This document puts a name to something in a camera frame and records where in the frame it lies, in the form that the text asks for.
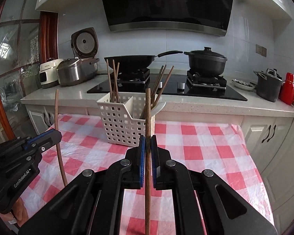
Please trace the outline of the person's left hand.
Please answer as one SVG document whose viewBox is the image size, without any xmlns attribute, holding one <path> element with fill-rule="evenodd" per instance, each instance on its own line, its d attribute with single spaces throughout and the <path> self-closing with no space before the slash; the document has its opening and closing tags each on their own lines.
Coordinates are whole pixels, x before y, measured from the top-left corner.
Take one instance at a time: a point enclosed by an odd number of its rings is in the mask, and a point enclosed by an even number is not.
<svg viewBox="0 0 294 235">
<path fill-rule="evenodd" d="M 12 206 L 11 212 L 7 214 L 0 213 L 0 217 L 6 222 L 15 219 L 19 227 L 21 227 L 29 219 L 27 209 L 21 197 Z"/>
</svg>

